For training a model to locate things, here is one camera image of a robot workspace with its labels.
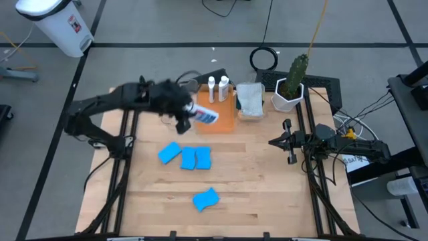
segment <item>cactus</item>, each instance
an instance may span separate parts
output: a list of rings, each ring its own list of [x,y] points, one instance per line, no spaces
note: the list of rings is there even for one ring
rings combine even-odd
[[[293,64],[290,67],[287,80],[280,85],[279,89],[279,93],[287,100],[296,98],[296,92],[299,88],[300,82],[305,76],[308,62],[309,59],[306,54],[302,54],[301,56],[298,56],[296,59],[294,59]]]

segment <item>orange tray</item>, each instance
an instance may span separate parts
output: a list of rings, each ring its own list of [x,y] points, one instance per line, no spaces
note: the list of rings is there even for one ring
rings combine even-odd
[[[214,103],[209,102],[208,84],[202,84],[196,97],[196,103],[219,113],[217,122],[212,125],[196,123],[198,133],[215,134],[230,133],[235,129],[236,96],[233,95],[233,86],[229,85],[227,99],[219,102],[219,87],[214,87]]]

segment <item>yellow cable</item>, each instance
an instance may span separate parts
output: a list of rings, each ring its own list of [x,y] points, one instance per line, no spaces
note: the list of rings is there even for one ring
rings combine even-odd
[[[34,60],[31,59],[23,50],[18,48],[10,39],[7,37],[6,33],[3,33],[0,31],[0,35],[2,35],[24,58],[33,66],[23,66],[23,67],[16,67],[14,70],[35,70],[37,69],[37,64]]]
[[[316,34],[318,33],[318,29],[320,28],[322,19],[324,18],[324,14],[326,13],[327,2],[328,2],[328,0],[324,0],[324,7],[322,8],[321,17],[320,17],[320,20],[318,20],[318,23],[316,24],[316,29],[315,29],[314,37],[312,37],[312,41],[310,42],[310,45],[309,45],[309,48],[308,48],[308,58],[309,58],[309,55],[310,55],[310,50],[312,48],[312,44],[314,44]]]

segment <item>potted cactus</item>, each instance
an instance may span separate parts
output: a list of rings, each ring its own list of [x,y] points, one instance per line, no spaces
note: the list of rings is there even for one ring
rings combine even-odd
[[[298,56],[290,67],[287,78],[276,82],[275,94],[272,96],[272,104],[277,111],[289,112],[303,99],[303,77],[308,67],[308,56]]]

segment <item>wooden table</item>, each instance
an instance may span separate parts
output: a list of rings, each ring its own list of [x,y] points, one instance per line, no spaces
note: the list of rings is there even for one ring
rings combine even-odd
[[[325,89],[318,91],[326,97]],[[298,130],[296,110],[276,112],[271,96],[265,94],[267,116],[263,120],[237,120],[231,134],[198,135],[192,127],[178,135],[174,125],[164,124],[172,122],[167,117],[140,114],[120,235],[169,236],[171,230],[176,230],[177,236],[261,237],[263,232],[270,232],[272,237],[316,237],[308,178],[300,169],[301,151],[295,151],[298,163],[288,165],[288,153],[268,145],[268,140],[283,133],[284,119],[290,118],[292,131]],[[313,92],[310,98],[316,123],[334,127],[329,105]],[[309,130],[303,102],[302,109]],[[121,119],[122,111],[107,112],[101,127],[117,135]],[[157,153],[171,141],[181,146],[210,146],[211,170],[182,170],[180,156],[163,165]],[[107,150],[95,151],[92,168],[107,156]],[[88,182],[76,231],[82,231],[104,205],[112,164],[109,162]],[[324,166],[326,176],[331,177],[332,160],[325,160]],[[337,186],[328,182],[331,202],[348,225],[359,232],[345,170],[339,161],[336,179]],[[210,187],[217,191],[220,201],[199,213],[192,197]],[[319,203],[324,233],[328,233],[326,212]]]

